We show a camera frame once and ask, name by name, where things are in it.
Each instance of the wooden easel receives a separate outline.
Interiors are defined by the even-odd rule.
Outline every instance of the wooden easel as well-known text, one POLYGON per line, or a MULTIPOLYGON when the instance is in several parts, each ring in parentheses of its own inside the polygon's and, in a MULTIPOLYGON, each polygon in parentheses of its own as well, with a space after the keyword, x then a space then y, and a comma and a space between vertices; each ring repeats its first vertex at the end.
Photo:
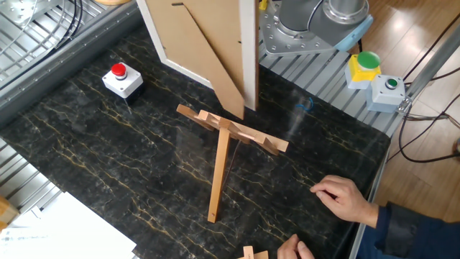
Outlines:
POLYGON ((201 110, 200 114, 197 114, 192 109, 182 104, 179 104, 177 111, 208 130, 219 130, 216 164, 214 166, 211 201, 209 203, 208 212, 208 221, 215 223, 219 202, 221 200, 222 183, 227 154, 229 152, 230 137, 241 140, 244 144, 249 144, 250 141, 253 140, 273 155, 278 155, 279 151, 285 152, 289 142, 238 124, 229 119, 222 118, 210 112, 201 110))

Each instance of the green button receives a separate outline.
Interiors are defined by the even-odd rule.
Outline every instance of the green button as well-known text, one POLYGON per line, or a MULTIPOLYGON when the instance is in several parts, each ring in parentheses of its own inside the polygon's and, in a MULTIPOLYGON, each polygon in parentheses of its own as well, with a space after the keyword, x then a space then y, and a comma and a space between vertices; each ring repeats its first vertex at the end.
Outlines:
POLYGON ((380 58, 372 51, 363 51, 358 55, 358 63, 367 69, 374 69, 380 65, 380 58))
POLYGON ((391 86, 397 86, 397 81, 393 78, 391 79, 388 79, 388 83, 391 85, 391 86))

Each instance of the red button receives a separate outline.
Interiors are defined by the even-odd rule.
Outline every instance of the red button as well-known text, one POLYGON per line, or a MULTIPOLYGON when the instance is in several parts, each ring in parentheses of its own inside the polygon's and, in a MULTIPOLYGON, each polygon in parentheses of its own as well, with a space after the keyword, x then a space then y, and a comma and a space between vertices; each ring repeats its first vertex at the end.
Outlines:
POLYGON ((112 73, 115 76, 124 76, 126 72, 127 72, 127 68, 121 63, 115 64, 112 66, 112 73))

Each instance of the finger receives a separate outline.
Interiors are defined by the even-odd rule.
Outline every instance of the finger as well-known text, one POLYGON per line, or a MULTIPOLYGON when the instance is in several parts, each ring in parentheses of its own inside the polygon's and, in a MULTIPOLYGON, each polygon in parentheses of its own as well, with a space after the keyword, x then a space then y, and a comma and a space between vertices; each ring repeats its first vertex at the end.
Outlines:
POLYGON ((324 181, 317 183, 315 186, 310 188, 310 191, 313 193, 317 191, 327 191, 335 196, 341 196, 342 194, 344 194, 343 184, 336 183, 333 181, 324 181))
POLYGON ((328 175, 323 178, 321 181, 334 181, 336 183, 348 183, 350 182, 350 179, 343 178, 340 176, 335 176, 335 175, 328 175))
POLYGON ((290 237, 290 239, 288 239, 284 244, 282 244, 282 247, 286 250, 296 250, 299 241, 300 240, 297 234, 294 234, 290 237))
POLYGON ((279 259, 288 259, 290 258, 290 253, 294 253, 297 250, 297 244, 299 243, 299 237, 294 234, 284 242, 280 249, 278 249, 277 255, 279 259))
POLYGON ((339 208, 340 204, 335 200, 332 199, 327 193, 324 191, 317 191, 316 196, 321 200, 321 202, 328 207, 332 212, 336 211, 339 208))
POLYGON ((297 244, 297 249, 298 249, 300 258, 302 258, 302 259, 315 259, 313 257, 313 254, 311 253, 310 249, 308 249, 308 247, 305 245, 304 242, 300 241, 297 244))

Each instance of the marble surface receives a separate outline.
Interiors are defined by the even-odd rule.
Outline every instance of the marble surface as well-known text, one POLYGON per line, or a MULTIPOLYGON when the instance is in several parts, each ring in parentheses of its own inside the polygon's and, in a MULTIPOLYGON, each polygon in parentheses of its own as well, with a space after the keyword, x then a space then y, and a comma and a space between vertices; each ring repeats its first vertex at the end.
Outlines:
MULTIPOLYGON (((309 188, 327 174, 370 190, 390 139, 260 68, 259 109, 239 121, 212 90, 161 64, 144 27, 65 79, 0 136, 64 191, 137 243, 140 258, 238 258, 242 247, 276 250, 298 233, 316 258, 336 258, 351 223, 309 188), (146 87, 128 109, 101 81, 117 62, 146 87), (207 222, 218 132, 178 114, 204 109, 290 142, 270 155, 241 144, 224 186, 217 223, 207 222)), ((229 155, 233 155, 232 140, 229 155)))

